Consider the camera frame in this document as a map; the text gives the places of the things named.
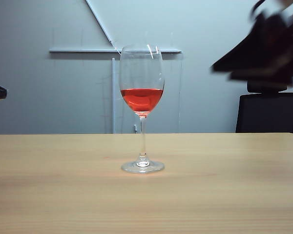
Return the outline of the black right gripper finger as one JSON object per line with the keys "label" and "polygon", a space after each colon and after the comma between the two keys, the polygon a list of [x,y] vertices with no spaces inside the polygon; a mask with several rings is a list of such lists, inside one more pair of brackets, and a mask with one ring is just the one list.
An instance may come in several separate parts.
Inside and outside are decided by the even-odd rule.
{"label": "black right gripper finger", "polygon": [[230,78],[293,77],[293,15],[255,18],[250,33],[212,65]]}
{"label": "black right gripper finger", "polygon": [[246,80],[253,82],[265,82],[273,84],[293,85],[293,77],[287,74],[274,74],[274,75],[259,75],[259,74],[239,74],[231,73],[230,79],[233,80]]}

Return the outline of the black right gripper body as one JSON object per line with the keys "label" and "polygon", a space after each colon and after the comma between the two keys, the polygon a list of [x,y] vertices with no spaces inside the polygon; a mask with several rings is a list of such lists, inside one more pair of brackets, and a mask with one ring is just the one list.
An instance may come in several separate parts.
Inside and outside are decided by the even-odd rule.
{"label": "black right gripper body", "polygon": [[[250,18],[255,19],[260,14],[256,10],[265,2],[265,0],[258,0],[250,11]],[[274,12],[280,15],[286,22],[293,22],[293,0],[276,0],[278,9]]]}

